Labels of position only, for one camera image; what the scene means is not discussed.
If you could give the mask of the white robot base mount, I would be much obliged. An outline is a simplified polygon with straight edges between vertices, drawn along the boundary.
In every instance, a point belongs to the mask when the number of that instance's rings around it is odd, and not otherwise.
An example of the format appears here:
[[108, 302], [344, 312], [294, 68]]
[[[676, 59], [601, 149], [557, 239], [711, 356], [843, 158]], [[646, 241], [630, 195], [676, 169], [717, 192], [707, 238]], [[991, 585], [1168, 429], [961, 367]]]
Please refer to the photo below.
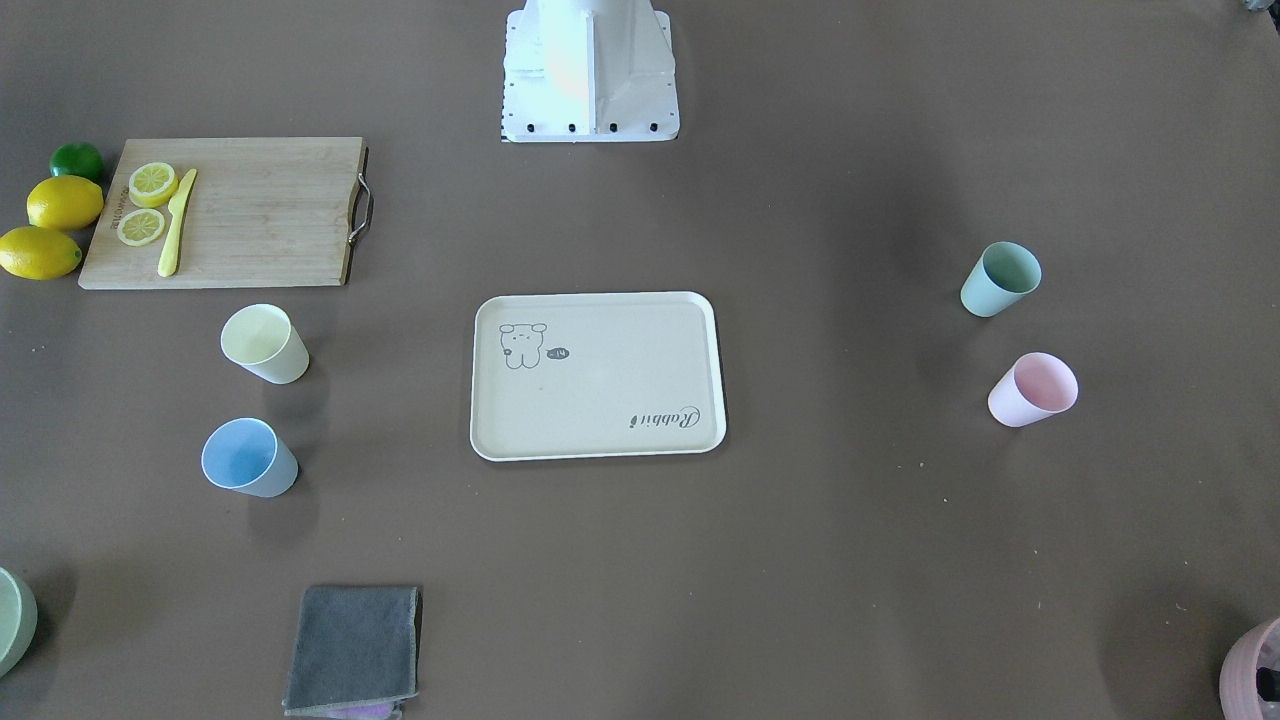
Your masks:
[[503, 68], [506, 142], [678, 136], [671, 18], [649, 1], [527, 1], [507, 15]]

